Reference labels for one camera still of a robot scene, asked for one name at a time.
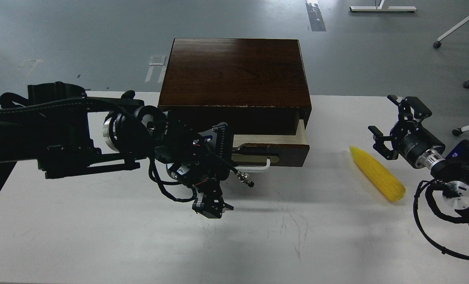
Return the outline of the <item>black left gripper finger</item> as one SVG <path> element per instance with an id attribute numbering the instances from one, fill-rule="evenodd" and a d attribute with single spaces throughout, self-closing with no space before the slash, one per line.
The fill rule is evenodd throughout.
<path id="1" fill-rule="evenodd" d="M 220 185 L 200 185 L 198 193 L 192 204 L 192 210 L 206 218 L 220 219 L 226 211 L 233 211 L 234 207 L 227 204 L 223 199 Z"/>

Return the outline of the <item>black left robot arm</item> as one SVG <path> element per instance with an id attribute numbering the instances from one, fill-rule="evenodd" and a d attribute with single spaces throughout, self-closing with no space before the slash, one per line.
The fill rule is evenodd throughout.
<path id="1" fill-rule="evenodd" d="M 171 111 L 146 106 L 134 91 L 89 97 L 81 86 L 28 86 L 28 97 L 0 96 L 0 163 L 36 160 L 47 179 L 133 170 L 149 159 L 149 178 L 175 202 L 207 218 L 233 206 L 220 182 L 231 172 L 233 133 L 226 123 L 197 133 Z"/>

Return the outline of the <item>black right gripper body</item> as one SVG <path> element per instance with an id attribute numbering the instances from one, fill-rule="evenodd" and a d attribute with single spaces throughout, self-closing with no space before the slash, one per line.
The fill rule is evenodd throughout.
<path id="1" fill-rule="evenodd" d="M 398 121 L 392 128 L 392 147 L 413 168 L 424 167 L 419 160 L 426 151 L 434 149 L 442 154 L 445 145 L 431 134 L 421 122 Z"/>

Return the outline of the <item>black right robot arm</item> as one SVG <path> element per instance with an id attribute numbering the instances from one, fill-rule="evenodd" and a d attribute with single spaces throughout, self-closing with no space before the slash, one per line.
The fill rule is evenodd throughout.
<path id="1" fill-rule="evenodd" d="M 427 168 L 432 180 L 422 180 L 413 197 L 413 217 L 420 233 L 442 254 L 469 260 L 469 256 L 448 249 L 429 237 L 419 219 L 419 198 L 425 194 L 433 214 L 453 224 L 469 225 L 469 140 L 462 140 L 447 155 L 445 145 L 422 122 L 432 115 L 431 110 L 414 96 L 387 98 L 397 106 L 397 122 L 385 136 L 377 127 L 369 126 L 373 135 L 373 149 L 386 160 L 403 157 L 415 169 Z"/>

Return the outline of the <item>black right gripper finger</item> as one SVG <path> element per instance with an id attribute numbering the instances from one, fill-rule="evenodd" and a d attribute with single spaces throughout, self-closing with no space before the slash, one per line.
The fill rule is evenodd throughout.
<path id="1" fill-rule="evenodd" d="M 383 156 L 386 160 L 397 160 L 399 155 L 398 152 L 394 149 L 389 149 L 385 145 L 385 142 L 392 141 L 391 137 L 384 136 L 383 133 L 373 125 L 368 126 L 368 130 L 371 131 L 373 135 L 373 149 L 375 149 L 377 153 L 380 153 L 380 155 Z"/>
<path id="2" fill-rule="evenodd" d="M 418 97 L 388 95 L 387 99 L 397 106 L 397 125 L 421 126 L 422 121 L 432 115 L 431 110 Z"/>

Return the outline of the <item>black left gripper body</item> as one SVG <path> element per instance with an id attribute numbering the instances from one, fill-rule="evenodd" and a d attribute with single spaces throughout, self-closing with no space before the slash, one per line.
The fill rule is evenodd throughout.
<path id="1" fill-rule="evenodd" d="M 181 184 L 211 198 L 223 196 L 220 182 L 235 170 L 232 160 L 233 132 L 221 122 L 199 133 L 189 148 L 189 160 L 167 165 L 168 175 Z"/>

